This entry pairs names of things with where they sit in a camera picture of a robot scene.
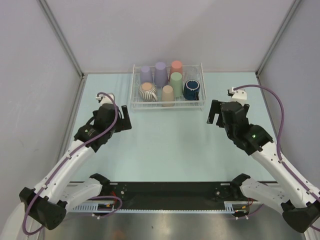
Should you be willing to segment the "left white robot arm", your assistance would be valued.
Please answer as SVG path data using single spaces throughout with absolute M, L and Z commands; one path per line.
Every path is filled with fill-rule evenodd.
M 74 191 L 66 191 L 81 166 L 105 145 L 113 134 L 132 129 L 128 107 L 104 103 L 80 127 L 63 157 L 35 187 L 24 187 L 19 198 L 25 217 L 31 217 L 48 230 L 55 229 L 67 213 L 83 202 L 97 197 L 105 200 L 112 188 L 110 180 L 99 173 L 91 175 Z

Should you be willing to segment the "salmon pink plastic cup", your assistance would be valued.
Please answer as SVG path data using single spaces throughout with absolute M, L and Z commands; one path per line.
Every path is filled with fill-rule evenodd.
M 181 75 L 183 74 L 183 64 L 181 61 L 175 60 L 171 63 L 169 75 L 172 73 L 180 73 Z

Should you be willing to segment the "dark blue ceramic mug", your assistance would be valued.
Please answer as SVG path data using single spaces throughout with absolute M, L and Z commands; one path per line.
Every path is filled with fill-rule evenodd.
M 188 101 L 199 100 L 200 83 L 197 80 L 188 80 L 183 89 L 183 97 Z

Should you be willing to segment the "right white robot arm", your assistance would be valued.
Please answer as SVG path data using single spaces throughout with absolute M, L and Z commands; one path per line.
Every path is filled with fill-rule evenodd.
M 237 201 L 245 197 L 259 201 L 280 213 L 293 230 L 304 233 L 320 217 L 320 190 L 298 173 L 285 157 L 278 157 L 273 138 L 263 127 L 249 123 L 249 107 L 237 101 L 213 100 L 207 123 L 212 124 L 217 115 L 217 126 L 225 129 L 227 137 L 239 149 L 259 162 L 281 190 L 242 173 L 231 181 L 230 194 Z

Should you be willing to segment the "green plastic cup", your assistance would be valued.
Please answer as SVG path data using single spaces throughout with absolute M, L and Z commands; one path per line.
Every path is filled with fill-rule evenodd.
M 173 88 L 175 98 L 183 95 L 183 75 L 179 72 L 173 72 L 170 75 L 169 85 Z

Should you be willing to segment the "beige plastic cup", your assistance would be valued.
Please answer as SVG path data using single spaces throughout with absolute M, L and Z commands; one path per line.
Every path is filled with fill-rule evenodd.
M 165 85 L 162 88 L 161 101 L 162 102 L 174 102 L 175 101 L 174 89 L 170 85 Z

